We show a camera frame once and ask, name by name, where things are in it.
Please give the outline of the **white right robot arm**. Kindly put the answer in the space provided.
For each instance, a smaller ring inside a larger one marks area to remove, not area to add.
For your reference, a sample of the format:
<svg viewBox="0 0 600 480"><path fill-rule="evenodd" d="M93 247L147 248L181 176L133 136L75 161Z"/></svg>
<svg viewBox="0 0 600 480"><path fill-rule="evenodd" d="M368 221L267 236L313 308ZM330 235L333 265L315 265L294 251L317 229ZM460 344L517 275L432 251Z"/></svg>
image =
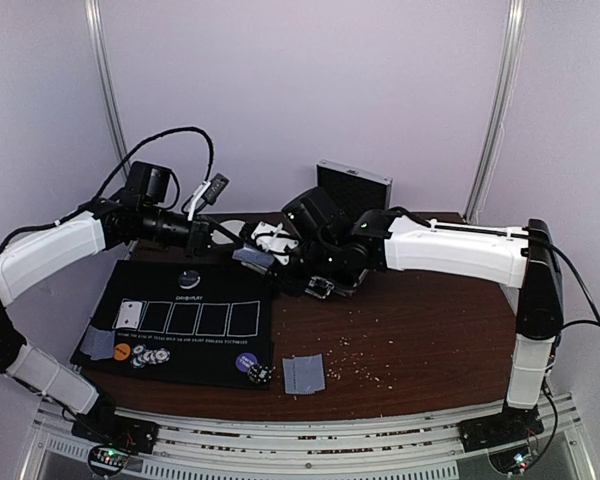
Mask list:
<svg viewBox="0 0 600 480"><path fill-rule="evenodd" d="M251 239L281 272L304 284L358 270L429 271L490 281L517 290L516 337L506 409L493 419L499 440L531 424L549 357L564 326L562 274L548 225L481 227L426 220L402 207L371 209L351 221L320 187L282 210L293 227L261 222Z"/></svg>

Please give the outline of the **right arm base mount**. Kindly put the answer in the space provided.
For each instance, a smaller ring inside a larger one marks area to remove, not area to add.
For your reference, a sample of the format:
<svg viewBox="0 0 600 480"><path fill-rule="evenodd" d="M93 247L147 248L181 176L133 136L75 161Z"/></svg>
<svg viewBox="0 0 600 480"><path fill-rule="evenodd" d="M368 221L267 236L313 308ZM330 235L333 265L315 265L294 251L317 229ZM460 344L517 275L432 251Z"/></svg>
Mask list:
<svg viewBox="0 0 600 480"><path fill-rule="evenodd" d="M537 409L513 409L461 421L458 429L464 451L474 452L526 440L530 432L543 433L544 425Z"/></svg>

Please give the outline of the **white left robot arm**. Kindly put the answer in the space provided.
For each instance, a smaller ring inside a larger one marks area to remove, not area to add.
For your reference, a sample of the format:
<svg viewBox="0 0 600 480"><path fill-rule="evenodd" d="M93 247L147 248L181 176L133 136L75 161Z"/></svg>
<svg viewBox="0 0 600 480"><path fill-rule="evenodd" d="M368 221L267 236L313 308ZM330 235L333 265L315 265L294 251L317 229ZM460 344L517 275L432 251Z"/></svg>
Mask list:
<svg viewBox="0 0 600 480"><path fill-rule="evenodd" d="M43 351L21 333L9 316L11 306L30 290L72 265L120 244L149 240L184 249L206 250L218 223L208 217L172 212L134 212L116 207L108 213L85 211L50 227L27 227L0 247L0 375L19 380L79 415L103 444L124 433L118 415L100 405L105 395L94 384Z"/></svg>

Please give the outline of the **dealt card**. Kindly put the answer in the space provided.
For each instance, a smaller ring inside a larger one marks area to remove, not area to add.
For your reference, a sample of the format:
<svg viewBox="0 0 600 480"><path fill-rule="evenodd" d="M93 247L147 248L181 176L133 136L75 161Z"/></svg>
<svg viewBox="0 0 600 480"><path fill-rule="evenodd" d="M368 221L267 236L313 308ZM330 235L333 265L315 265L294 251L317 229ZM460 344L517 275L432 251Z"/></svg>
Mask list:
<svg viewBox="0 0 600 480"><path fill-rule="evenodd" d="M303 379L304 362L299 358L282 359L284 390L289 395L306 393L306 382Z"/></svg>

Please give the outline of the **black poker chip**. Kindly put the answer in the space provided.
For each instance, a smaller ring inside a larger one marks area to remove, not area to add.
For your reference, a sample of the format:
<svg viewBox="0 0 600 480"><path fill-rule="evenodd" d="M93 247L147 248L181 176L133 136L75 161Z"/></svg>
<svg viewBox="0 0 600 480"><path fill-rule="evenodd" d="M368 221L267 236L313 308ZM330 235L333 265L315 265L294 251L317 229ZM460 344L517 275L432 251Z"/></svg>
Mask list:
<svg viewBox="0 0 600 480"><path fill-rule="evenodd" d="M249 381L255 385L267 385L270 383L273 369L267 365L253 364L247 370Z"/></svg>

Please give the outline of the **dealt cards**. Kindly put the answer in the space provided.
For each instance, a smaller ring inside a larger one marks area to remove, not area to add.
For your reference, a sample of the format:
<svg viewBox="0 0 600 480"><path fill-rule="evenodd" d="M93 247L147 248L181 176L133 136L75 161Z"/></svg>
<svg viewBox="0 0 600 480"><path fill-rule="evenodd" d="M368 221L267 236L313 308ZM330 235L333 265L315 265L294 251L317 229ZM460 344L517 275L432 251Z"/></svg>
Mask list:
<svg viewBox="0 0 600 480"><path fill-rule="evenodd" d="M108 360L114 356L115 332L89 326L80 345L80 352L93 361Z"/></svg>

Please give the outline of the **white blue chips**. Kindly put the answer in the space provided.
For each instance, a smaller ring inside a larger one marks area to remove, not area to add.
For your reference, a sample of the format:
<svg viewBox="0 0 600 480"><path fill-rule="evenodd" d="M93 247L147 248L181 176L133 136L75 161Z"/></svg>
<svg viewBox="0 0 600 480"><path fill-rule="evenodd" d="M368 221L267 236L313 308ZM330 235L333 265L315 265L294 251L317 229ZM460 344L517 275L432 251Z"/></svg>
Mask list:
<svg viewBox="0 0 600 480"><path fill-rule="evenodd" d="M166 348L149 349L145 345L136 345L131 350L131 366L134 369L142 369L150 365L161 365L167 363L171 358L171 352Z"/></svg>

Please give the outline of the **boxed deck of cards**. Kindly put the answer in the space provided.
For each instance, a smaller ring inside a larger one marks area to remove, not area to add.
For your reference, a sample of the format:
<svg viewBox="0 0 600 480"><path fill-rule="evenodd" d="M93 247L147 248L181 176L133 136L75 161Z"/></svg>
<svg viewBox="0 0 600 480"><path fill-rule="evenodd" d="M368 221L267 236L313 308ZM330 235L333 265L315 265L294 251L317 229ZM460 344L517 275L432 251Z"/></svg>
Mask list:
<svg viewBox="0 0 600 480"><path fill-rule="evenodd" d="M234 250L232 259L243 266L263 271L268 270L276 261L273 255L248 246Z"/></svg>

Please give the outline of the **clear acrylic dealer button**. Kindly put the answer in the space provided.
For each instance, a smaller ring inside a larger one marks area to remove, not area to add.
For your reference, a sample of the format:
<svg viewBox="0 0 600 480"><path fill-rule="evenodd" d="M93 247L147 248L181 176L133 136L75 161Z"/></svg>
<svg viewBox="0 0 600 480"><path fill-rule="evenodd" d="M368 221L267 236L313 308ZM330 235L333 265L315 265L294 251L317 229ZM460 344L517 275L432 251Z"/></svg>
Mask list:
<svg viewBox="0 0 600 480"><path fill-rule="evenodd" d="M184 270L178 277L178 285L183 290L195 288L201 280L201 275L196 270Z"/></svg>

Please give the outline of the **blue small blind button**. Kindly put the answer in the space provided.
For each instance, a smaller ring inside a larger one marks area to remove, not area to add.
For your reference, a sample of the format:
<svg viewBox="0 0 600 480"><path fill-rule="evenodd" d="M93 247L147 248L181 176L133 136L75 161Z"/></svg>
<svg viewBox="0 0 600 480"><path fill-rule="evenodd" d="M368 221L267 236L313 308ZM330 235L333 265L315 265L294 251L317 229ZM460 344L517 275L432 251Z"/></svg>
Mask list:
<svg viewBox="0 0 600 480"><path fill-rule="evenodd" d="M258 359L251 352L240 353L235 360L236 368L242 373L247 373L252 366L257 364Z"/></svg>

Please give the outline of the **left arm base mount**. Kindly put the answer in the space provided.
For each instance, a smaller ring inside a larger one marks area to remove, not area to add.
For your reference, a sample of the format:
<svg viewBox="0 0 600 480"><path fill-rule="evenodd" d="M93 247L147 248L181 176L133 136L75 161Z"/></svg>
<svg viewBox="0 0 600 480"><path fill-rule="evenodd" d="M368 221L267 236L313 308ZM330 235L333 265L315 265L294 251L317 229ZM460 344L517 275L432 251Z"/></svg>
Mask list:
<svg viewBox="0 0 600 480"><path fill-rule="evenodd" d="M159 426L155 422L120 415L105 420L78 415L71 428L73 436L131 454L151 454L158 433Z"/></svg>

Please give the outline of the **orange big blind button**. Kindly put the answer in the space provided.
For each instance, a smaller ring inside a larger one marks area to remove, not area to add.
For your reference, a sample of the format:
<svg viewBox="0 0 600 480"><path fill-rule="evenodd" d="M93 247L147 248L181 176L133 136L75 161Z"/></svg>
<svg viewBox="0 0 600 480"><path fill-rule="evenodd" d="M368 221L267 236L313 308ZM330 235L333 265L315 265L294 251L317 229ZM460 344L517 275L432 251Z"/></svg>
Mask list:
<svg viewBox="0 0 600 480"><path fill-rule="evenodd" d="M127 343L118 343L114 346L113 358L115 361L126 361L132 353L132 349Z"/></svg>

